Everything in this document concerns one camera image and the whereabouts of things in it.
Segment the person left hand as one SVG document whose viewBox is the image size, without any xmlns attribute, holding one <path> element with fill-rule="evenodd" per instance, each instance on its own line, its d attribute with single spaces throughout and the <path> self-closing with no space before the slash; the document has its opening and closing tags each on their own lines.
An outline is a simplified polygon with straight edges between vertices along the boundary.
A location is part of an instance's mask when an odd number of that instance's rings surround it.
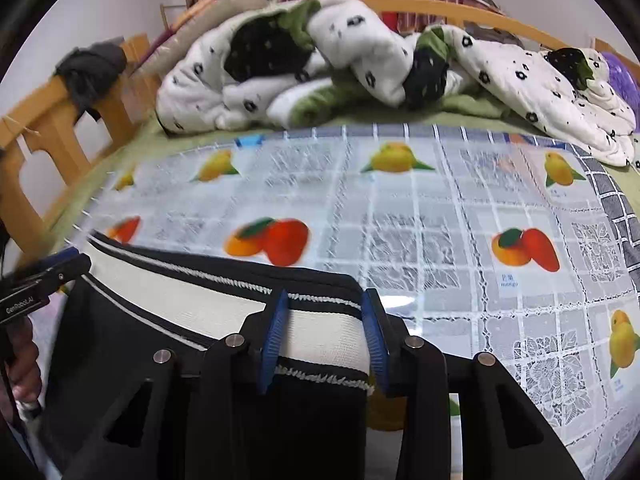
<svg viewBox="0 0 640 480">
<path fill-rule="evenodd" d="M 33 404 L 42 390 L 39 349 L 34 343 L 32 320 L 28 316 L 16 318 L 1 327 L 1 357 L 6 362 L 6 374 L 14 400 Z"/>
</svg>

